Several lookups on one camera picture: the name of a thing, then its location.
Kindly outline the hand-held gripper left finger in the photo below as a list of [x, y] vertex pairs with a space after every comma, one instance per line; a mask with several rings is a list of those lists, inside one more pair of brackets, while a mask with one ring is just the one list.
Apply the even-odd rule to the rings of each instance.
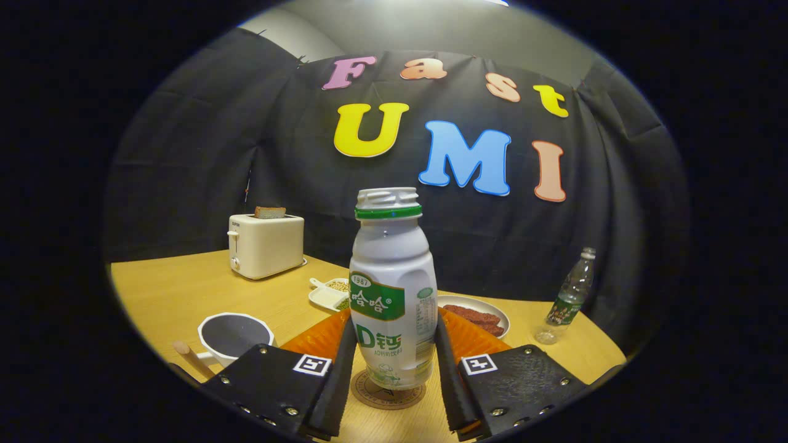
[[200, 339], [223, 365], [201, 385], [208, 395], [284, 433], [339, 435], [356, 348], [348, 309], [283, 345], [264, 322], [239, 313], [207, 317]]

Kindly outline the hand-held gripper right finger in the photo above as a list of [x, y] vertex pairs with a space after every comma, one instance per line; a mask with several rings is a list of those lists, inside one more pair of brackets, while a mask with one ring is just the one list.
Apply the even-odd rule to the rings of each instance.
[[448, 426], [461, 441], [534, 425], [589, 388], [537, 346], [513, 348], [444, 308], [435, 344]]

